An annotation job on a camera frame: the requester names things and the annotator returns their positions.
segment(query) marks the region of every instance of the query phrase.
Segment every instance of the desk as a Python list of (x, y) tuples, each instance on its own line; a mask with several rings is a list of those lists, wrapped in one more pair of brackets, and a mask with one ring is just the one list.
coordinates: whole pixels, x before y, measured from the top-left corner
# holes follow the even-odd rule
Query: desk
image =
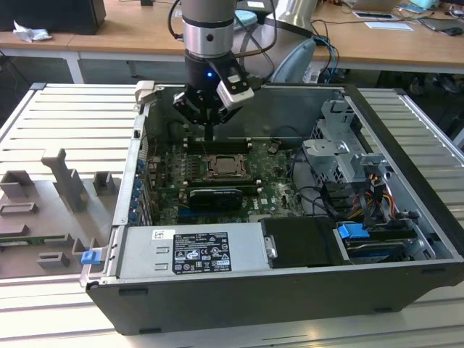
[[(50, 41), (26, 43), (11, 33), (0, 33), (0, 49), (10, 56), (66, 59), (75, 83), (84, 83), (79, 59), (183, 62), (183, 44), (167, 31), (169, 4), (141, 7), (138, 1), (105, 0), (105, 7), (106, 21), (95, 36), (53, 34)], [(320, 6), (313, 18), (333, 22), (359, 20), (330, 4)], [(175, 18), (173, 22), (175, 30), (181, 31), (181, 20)], [(464, 37), (434, 33), (419, 24), (410, 26), (413, 32), (370, 29), (364, 23), (330, 24), (328, 30), (340, 52), (342, 68), (464, 73)], [(324, 33), (322, 23), (316, 23), (316, 28)], [(312, 66), (320, 69), (327, 59), (327, 49), (318, 47)]]

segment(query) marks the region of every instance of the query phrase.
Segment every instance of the power supply label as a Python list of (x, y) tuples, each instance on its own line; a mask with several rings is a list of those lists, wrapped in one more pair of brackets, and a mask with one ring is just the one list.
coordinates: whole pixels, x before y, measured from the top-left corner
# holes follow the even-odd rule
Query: power supply label
[(173, 244), (175, 274), (232, 270), (227, 232), (176, 234)]

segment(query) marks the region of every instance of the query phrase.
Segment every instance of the table leg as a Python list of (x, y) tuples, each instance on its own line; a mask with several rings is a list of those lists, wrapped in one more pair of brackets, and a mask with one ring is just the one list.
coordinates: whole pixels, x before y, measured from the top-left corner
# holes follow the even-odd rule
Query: table leg
[(461, 150), (463, 148), (463, 146), (464, 146), (464, 128), (461, 129), (459, 134), (456, 135), (456, 138), (454, 138), (454, 140), (452, 142), (459, 150)]
[(130, 76), (132, 78), (137, 78), (138, 75), (137, 75), (136, 63), (131, 60), (126, 61), (126, 63), (129, 65)]
[(79, 54), (77, 52), (70, 51), (63, 54), (63, 58), (66, 59), (67, 67), (70, 69), (72, 81), (74, 83), (85, 83), (82, 72), (80, 71)]

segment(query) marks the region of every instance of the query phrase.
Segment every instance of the robotic arm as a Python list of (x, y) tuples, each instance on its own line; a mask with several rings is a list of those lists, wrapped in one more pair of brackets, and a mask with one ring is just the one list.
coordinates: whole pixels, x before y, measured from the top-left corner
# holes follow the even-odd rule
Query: robotic arm
[[(305, 41), (312, 38), (310, 18), (318, 0), (280, 0), (277, 8), (274, 1), (270, 1), (272, 15), (253, 33), (266, 45), (264, 49), (258, 45), (255, 46), (258, 49), (252, 49), (253, 40), (248, 39), (247, 31), (235, 35), (234, 40), (237, 0), (183, 0), (183, 34), (174, 33), (171, 26), (173, 11), (180, 0), (175, 0), (171, 7), (168, 29), (185, 44), (187, 72), (185, 91), (175, 95), (173, 105), (189, 122), (204, 126), (205, 140), (212, 140), (213, 127), (229, 121), (254, 96), (237, 58), (249, 57), (241, 64), (254, 75), (263, 75), (263, 65), (268, 68), (261, 61), (267, 51), (273, 64), (279, 66), (277, 71), (288, 70), (287, 65), (294, 67), (295, 64), (288, 64), (292, 61), (287, 57), (295, 53), (305, 58), (299, 60), (299, 65), (305, 65), (304, 70), (312, 58), (315, 43), (312, 41), (311, 50)], [(235, 51), (245, 51), (233, 54), (234, 44)]]
[(203, 125), (212, 140), (214, 125), (225, 123), (250, 101), (254, 92), (237, 62), (233, 45), (236, 0), (183, 0), (183, 35), (187, 84), (174, 98), (174, 107), (190, 122)]

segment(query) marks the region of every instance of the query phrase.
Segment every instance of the black box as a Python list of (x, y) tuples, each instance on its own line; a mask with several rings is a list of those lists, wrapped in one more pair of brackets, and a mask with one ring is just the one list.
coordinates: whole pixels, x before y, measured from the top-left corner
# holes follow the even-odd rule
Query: black box
[(14, 29), (13, 21), (50, 33), (93, 35), (107, 13), (103, 0), (0, 0), (0, 30)]

